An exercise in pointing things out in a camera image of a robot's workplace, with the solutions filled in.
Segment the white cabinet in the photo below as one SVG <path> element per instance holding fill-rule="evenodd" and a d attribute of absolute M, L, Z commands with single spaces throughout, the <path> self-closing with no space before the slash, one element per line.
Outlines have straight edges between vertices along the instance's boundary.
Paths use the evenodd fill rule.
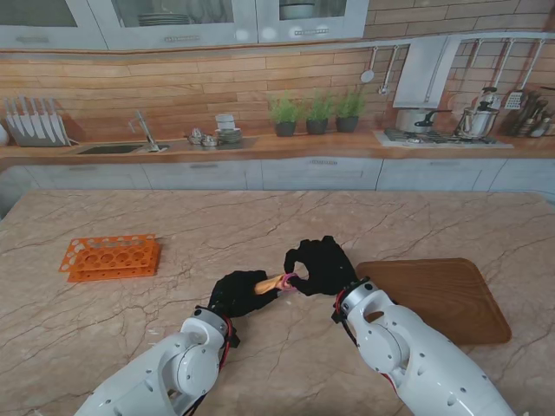
<path fill-rule="evenodd" d="M 87 0 L 2 0 L 0 49 L 106 49 Z"/>
<path fill-rule="evenodd" d="M 89 4 L 110 49 L 165 49 L 258 42 L 254 1 L 89 0 Z"/>
<path fill-rule="evenodd" d="M 5 217 L 19 198 L 33 188 L 38 188 L 38 184 L 24 166 L 12 166 L 0 173 L 0 218 Z"/>
<path fill-rule="evenodd" d="M 262 176 L 265 190 L 375 190 L 381 166 L 381 159 L 262 160 Z"/>
<path fill-rule="evenodd" d="M 256 0 L 258 41 L 362 37 L 369 0 Z"/>
<path fill-rule="evenodd" d="M 260 161 L 142 165 L 153 189 L 262 189 Z"/>
<path fill-rule="evenodd" d="M 555 159 L 509 159 L 490 191 L 538 192 L 555 202 Z"/>
<path fill-rule="evenodd" d="M 386 159 L 378 191 L 487 191 L 504 159 Z"/>
<path fill-rule="evenodd" d="M 27 166 L 45 189 L 150 189 L 140 165 Z"/>

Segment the lower cabinet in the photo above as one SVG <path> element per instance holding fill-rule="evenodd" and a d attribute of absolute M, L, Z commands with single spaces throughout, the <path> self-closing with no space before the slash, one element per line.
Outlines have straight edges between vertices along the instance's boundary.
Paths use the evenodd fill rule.
<path fill-rule="evenodd" d="M 488 191 L 505 159 L 385 159 L 378 191 Z"/>
<path fill-rule="evenodd" d="M 509 159 L 499 171 L 490 191 L 532 191 L 555 202 L 555 160 Z"/>
<path fill-rule="evenodd" d="M 150 189 L 140 165 L 27 166 L 45 189 Z"/>
<path fill-rule="evenodd" d="M 381 159 L 262 160 L 265 190 L 375 190 Z"/>
<path fill-rule="evenodd" d="M 38 187 L 24 166 L 12 166 L 0 173 L 0 218 L 8 213 L 25 192 Z"/>
<path fill-rule="evenodd" d="M 142 165 L 153 189 L 262 189 L 259 160 Z"/>

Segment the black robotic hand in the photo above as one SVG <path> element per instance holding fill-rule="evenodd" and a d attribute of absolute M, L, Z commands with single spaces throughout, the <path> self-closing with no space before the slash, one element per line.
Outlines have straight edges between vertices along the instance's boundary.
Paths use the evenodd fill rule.
<path fill-rule="evenodd" d="M 253 310 L 261 309 L 278 297 L 278 289 L 263 295 L 254 293 L 254 286 L 266 280 L 266 272 L 234 271 L 216 282 L 208 308 L 228 318 L 243 316 Z"/>
<path fill-rule="evenodd" d="M 337 295 L 345 286 L 356 282 L 355 269 L 331 236 L 324 237 L 322 241 L 303 240 L 298 249 L 287 251 L 285 273 L 295 269 L 295 262 L 306 266 L 309 278 L 292 277 L 289 283 L 307 296 L 316 293 Z"/>

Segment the stove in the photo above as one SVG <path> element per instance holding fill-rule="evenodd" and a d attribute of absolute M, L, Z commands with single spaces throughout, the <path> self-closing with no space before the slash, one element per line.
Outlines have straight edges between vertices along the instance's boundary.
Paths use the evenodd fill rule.
<path fill-rule="evenodd" d="M 513 148 L 513 145 L 502 143 L 493 137 L 469 140 L 436 131 L 408 133 L 395 128 L 386 128 L 384 131 L 374 131 L 374 134 L 385 147 Z"/>

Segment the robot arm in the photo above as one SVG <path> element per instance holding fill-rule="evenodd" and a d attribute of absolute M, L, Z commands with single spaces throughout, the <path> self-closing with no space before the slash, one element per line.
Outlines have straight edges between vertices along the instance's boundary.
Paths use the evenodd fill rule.
<path fill-rule="evenodd" d="M 179 333 L 105 380 L 75 415 L 182 416 L 216 382 L 219 350 L 232 337 L 228 322 L 208 309 L 195 309 Z"/>
<path fill-rule="evenodd" d="M 368 366 L 386 377 L 415 416 L 514 416 L 474 361 L 368 279 L 337 297 Z M 382 315 L 372 322 L 365 317 Z"/>

